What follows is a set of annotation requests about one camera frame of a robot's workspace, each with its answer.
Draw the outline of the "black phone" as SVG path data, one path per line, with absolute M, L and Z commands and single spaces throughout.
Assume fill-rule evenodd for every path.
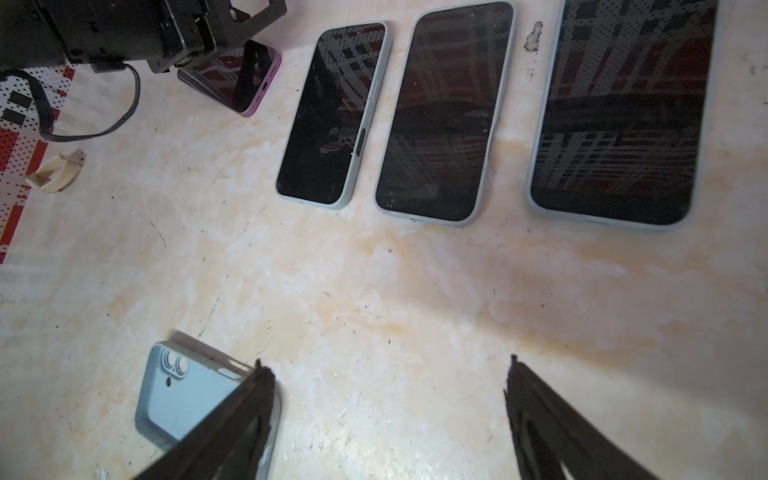
M 689 215 L 715 1 L 566 1 L 526 182 L 537 213 L 646 231 Z
M 177 70 L 177 78 L 244 118 L 251 117 L 274 81 L 282 57 L 270 46 L 246 41 L 205 64 Z
M 510 1 L 419 17 L 374 192 L 383 213 L 450 226 L 478 216 L 515 20 Z
M 320 35 L 276 178 L 280 197 L 334 210 L 349 203 L 391 46 L 384 22 Z

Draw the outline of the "light blue case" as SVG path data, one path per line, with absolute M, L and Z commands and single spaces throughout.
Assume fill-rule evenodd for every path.
M 136 430 L 161 450 L 162 458 L 231 394 L 254 367 L 238 373 L 174 342 L 154 344 L 136 407 Z M 281 410 L 276 380 L 274 447 Z

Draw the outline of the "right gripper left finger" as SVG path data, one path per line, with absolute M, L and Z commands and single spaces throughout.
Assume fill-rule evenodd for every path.
M 252 373 L 139 479 L 266 479 L 276 437 L 276 377 Z

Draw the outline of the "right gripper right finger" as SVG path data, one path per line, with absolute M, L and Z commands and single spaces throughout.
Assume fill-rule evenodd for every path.
M 504 390 L 522 479 L 653 479 L 528 365 L 511 357 Z

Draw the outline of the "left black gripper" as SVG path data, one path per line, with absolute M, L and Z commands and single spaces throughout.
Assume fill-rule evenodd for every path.
M 286 13 L 284 0 L 254 15 L 230 1 L 3 1 L 1 68 L 146 61 L 161 73 L 239 47 Z

